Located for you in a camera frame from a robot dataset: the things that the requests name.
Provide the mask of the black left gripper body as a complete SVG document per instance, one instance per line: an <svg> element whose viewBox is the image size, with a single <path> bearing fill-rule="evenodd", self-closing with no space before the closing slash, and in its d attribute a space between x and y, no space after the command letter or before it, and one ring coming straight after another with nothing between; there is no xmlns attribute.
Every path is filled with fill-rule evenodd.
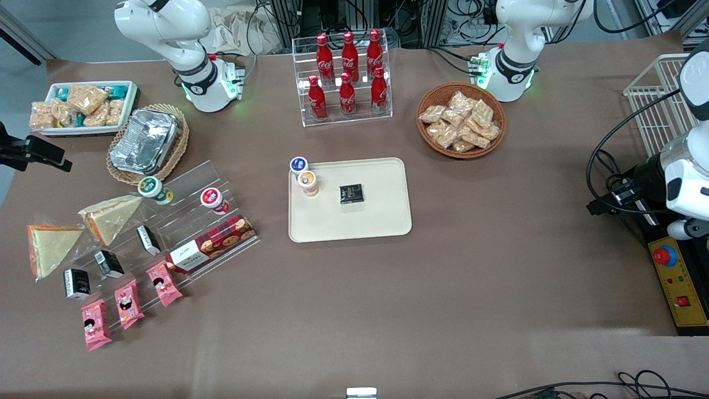
<svg viewBox="0 0 709 399"><path fill-rule="evenodd" d="M637 164L631 171L633 183L633 203L642 201L649 204L649 209L666 209L665 173L660 155L648 157Z"/></svg>

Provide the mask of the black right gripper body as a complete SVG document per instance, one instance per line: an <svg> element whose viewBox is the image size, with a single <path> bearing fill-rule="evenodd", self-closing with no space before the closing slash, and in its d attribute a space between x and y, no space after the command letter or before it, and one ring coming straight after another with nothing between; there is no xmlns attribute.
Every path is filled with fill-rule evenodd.
<svg viewBox="0 0 709 399"><path fill-rule="evenodd" d="M17 171L25 171L28 166L26 154L26 139L16 138L8 134L5 124L1 121L1 164Z"/></svg>

